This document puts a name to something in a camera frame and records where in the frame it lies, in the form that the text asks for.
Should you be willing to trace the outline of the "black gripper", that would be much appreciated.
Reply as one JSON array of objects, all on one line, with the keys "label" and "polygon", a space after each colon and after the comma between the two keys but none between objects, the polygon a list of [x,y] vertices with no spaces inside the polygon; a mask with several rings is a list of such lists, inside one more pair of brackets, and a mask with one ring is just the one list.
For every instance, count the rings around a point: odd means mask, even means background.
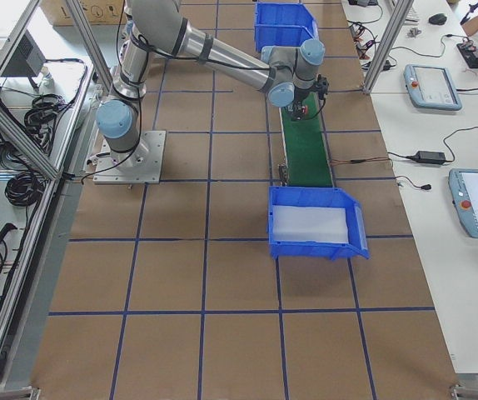
[{"label": "black gripper", "polygon": [[321,107],[317,111],[317,113],[319,113],[326,104],[326,95],[328,93],[328,88],[329,88],[329,82],[327,81],[327,77],[324,77],[321,74],[317,75],[316,80],[313,82],[313,84],[309,88],[302,89],[302,88],[296,87],[294,92],[294,99],[290,106],[290,112],[292,110],[293,105],[304,104],[305,100],[308,98],[308,96],[311,93],[316,93],[318,99],[321,101]]}]

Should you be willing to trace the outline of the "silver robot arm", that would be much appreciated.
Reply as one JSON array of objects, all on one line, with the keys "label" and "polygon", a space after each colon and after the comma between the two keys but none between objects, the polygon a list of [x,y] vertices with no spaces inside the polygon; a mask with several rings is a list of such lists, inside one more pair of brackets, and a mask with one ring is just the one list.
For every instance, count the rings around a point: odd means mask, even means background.
[{"label": "silver robot arm", "polygon": [[156,106],[152,127],[171,120],[188,132],[209,128],[206,106],[220,100],[212,82],[222,75],[261,93],[275,108],[295,121],[315,118],[306,105],[313,93],[326,101],[329,84],[319,71],[325,46],[315,23],[301,4],[260,3],[254,6],[254,53],[244,52],[218,29],[217,5],[197,7],[209,25],[194,27],[178,1],[128,1],[125,6],[128,38],[117,54],[108,98],[114,107],[99,111],[99,127],[112,150],[114,168],[128,175],[141,170],[151,152],[142,126],[145,98]]}]

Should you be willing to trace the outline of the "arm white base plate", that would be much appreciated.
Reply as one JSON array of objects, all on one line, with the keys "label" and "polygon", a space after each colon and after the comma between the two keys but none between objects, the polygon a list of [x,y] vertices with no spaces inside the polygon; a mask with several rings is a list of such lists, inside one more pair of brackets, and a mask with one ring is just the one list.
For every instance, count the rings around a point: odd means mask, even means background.
[{"label": "arm white base plate", "polygon": [[92,180],[96,184],[159,183],[166,135],[165,130],[143,131],[136,151],[120,165],[121,155],[111,152],[103,139],[101,152],[107,155],[97,160],[98,173]]}]

